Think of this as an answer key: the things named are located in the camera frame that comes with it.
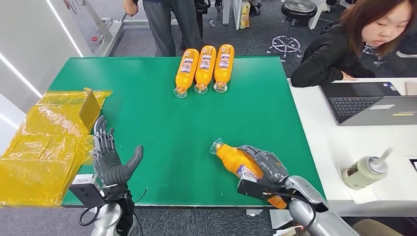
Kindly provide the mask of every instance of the black jacket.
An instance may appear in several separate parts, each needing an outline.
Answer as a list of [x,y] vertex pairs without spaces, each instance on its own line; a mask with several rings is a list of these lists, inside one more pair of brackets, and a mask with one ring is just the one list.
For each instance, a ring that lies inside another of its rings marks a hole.
[[348,38],[341,26],[335,25],[308,46],[301,65],[291,76],[291,83],[294,87],[328,84],[342,80],[341,71],[356,78],[375,77],[349,48]]

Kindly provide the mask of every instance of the yellow plastic bag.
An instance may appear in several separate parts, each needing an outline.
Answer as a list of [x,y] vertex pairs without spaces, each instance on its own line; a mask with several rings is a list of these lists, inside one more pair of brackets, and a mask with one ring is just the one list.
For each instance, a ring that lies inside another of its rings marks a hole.
[[0,157],[0,205],[57,206],[83,163],[110,91],[48,92]]

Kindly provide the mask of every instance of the green tabletop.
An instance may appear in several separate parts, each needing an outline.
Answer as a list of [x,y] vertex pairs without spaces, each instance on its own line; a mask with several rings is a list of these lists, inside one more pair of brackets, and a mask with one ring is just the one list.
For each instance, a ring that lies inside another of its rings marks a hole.
[[[70,59],[49,90],[112,90],[102,114],[115,127],[122,162],[136,145],[144,158],[129,181],[138,205],[264,206],[237,193],[238,178],[209,153],[217,138],[273,151],[292,175],[306,178],[324,196],[307,140],[278,57],[235,59],[229,90],[192,88],[173,95],[180,58]],[[79,173],[92,173],[82,166]],[[82,207],[68,191],[66,207]]]

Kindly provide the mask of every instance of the plastic bottle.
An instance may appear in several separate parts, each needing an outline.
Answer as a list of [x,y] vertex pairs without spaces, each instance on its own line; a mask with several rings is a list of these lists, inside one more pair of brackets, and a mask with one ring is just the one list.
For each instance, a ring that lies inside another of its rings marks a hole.
[[193,84],[199,56],[200,54],[195,49],[187,49],[184,52],[177,76],[175,76],[175,84],[177,86],[174,89],[175,96],[179,98],[187,96],[187,90]]
[[216,63],[216,49],[213,46],[204,46],[198,60],[196,71],[196,85],[194,90],[198,94],[208,91],[207,85],[213,78],[214,64]]
[[[224,167],[239,178],[245,175],[259,180],[264,176],[262,170],[252,161],[250,156],[236,147],[225,144],[222,139],[217,139],[211,145],[210,153],[217,155],[223,162]],[[268,202],[279,209],[284,209],[287,206],[279,196],[268,199]]]
[[345,185],[351,189],[360,190],[385,178],[388,172],[388,165],[385,160],[391,152],[392,148],[390,147],[381,157],[364,156],[345,169],[342,174]]
[[232,45],[224,44],[220,47],[217,55],[216,67],[214,69],[214,90],[217,92],[226,92],[227,83],[232,76],[233,60],[235,58],[235,49]]

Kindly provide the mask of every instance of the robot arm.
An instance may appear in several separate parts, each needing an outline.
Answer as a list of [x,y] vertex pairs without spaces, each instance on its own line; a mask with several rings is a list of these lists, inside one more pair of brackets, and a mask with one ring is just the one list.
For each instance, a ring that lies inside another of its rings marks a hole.
[[246,184],[246,189],[258,189],[260,194],[251,192],[251,196],[263,200],[280,195],[287,203],[290,215],[312,236],[359,236],[328,208],[323,197],[307,180],[300,176],[289,176],[274,153],[247,145],[238,149],[255,161],[264,173],[263,179],[269,182],[261,184],[241,179],[239,188]]
[[[114,128],[107,132],[106,117],[100,116],[94,124],[92,154],[94,171],[103,184],[103,193],[94,189],[94,185],[70,187],[88,207],[81,215],[79,223],[87,226],[94,222],[91,236],[132,236],[138,223],[127,181],[142,161],[143,147],[137,146],[133,156],[123,165],[116,151],[113,133]],[[92,208],[96,209],[94,218],[88,223],[83,223],[82,217]]]

